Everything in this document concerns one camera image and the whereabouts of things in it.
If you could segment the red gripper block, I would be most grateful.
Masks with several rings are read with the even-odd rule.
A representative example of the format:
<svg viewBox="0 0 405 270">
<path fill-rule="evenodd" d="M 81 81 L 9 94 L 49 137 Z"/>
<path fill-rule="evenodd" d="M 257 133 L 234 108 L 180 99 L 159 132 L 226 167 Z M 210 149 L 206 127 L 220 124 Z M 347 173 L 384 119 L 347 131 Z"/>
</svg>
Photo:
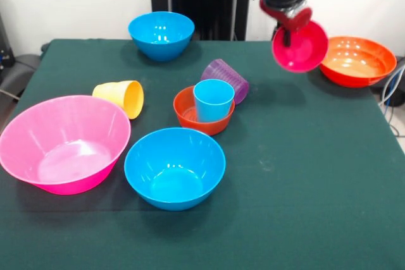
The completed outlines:
<svg viewBox="0 0 405 270">
<path fill-rule="evenodd" d="M 276 8 L 266 4 L 265 0 L 260 0 L 259 6 L 267 15 L 275 19 L 286 29 L 283 34 L 284 46 L 291 45 L 291 32 L 296 32 L 305 27 L 311 20 L 313 10 L 307 5 L 306 0 L 294 4 L 288 8 Z"/>
</svg>

